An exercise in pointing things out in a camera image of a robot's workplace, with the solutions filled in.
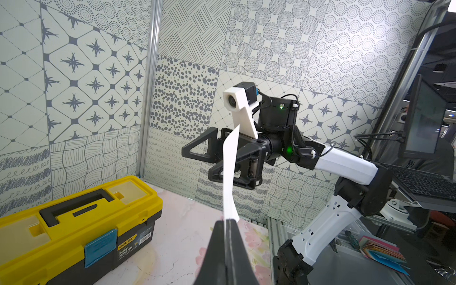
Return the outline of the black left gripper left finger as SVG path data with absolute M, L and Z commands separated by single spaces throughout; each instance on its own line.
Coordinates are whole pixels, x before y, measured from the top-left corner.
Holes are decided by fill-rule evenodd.
M 194 281 L 195 285 L 226 285 L 226 265 L 224 248 L 224 223 L 217 221 L 201 265 Z

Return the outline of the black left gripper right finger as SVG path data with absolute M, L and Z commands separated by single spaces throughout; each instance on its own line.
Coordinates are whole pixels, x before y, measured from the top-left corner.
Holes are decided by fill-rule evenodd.
M 225 220 L 225 267 L 227 285 L 258 285 L 238 223 Z

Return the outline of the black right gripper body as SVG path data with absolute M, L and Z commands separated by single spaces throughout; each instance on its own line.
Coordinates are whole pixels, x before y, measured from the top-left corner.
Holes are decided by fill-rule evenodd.
M 257 139 L 239 134 L 233 185 L 254 190 L 262 184 L 262 171 L 266 162 L 275 162 L 276 139 L 272 135 L 259 134 Z

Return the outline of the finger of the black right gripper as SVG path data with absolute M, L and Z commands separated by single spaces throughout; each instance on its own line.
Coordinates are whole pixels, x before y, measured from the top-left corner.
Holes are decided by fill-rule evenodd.
M 218 129 L 210 127 L 182 148 L 182 156 L 202 162 L 219 162 L 223 158 Z
M 208 179 L 212 182 L 223 182 L 226 162 L 234 162 L 233 185 L 237 187 L 258 187 L 263 183 L 262 171 L 266 162 L 266 146 L 260 142 L 247 142 L 241 148 L 238 143 L 225 140 L 222 143 L 220 160 L 208 170 Z

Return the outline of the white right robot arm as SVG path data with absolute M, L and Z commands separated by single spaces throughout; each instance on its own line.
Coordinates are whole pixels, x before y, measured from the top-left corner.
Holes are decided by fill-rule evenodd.
M 223 185 L 223 221 L 216 222 L 198 285 L 256 285 L 258 280 L 241 242 L 233 188 L 253 190 L 265 164 L 278 157 L 310 170 L 337 176 L 334 193 L 313 221 L 278 249 L 273 259 L 278 285 L 305 285 L 324 248 L 350 223 L 385 205 L 392 173 L 386 167 L 300 134 L 297 97 L 227 94 L 234 129 L 209 128 L 182 148 L 189 159 L 211 164 L 209 180 Z

